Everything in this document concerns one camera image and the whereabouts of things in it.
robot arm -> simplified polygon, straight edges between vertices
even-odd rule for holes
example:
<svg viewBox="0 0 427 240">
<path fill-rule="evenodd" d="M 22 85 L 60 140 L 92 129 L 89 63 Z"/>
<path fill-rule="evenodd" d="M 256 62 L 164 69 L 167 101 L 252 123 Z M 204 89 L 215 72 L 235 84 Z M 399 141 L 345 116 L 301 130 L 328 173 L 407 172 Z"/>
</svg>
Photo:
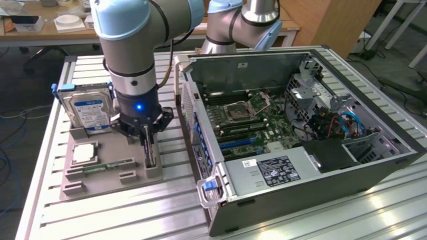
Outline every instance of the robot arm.
<svg viewBox="0 0 427 240">
<path fill-rule="evenodd" d="M 275 0 L 211 0 L 201 54 L 236 51 L 236 42 L 259 51 L 275 43 L 281 29 Z"/>
<path fill-rule="evenodd" d="M 173 119 L 172 108 L 159 104 L 153 51 L 200 24 L 204 3 L 92 0 L 90 9 L 120 112 L 111 127 L 149 142 Z"/>
</svg>

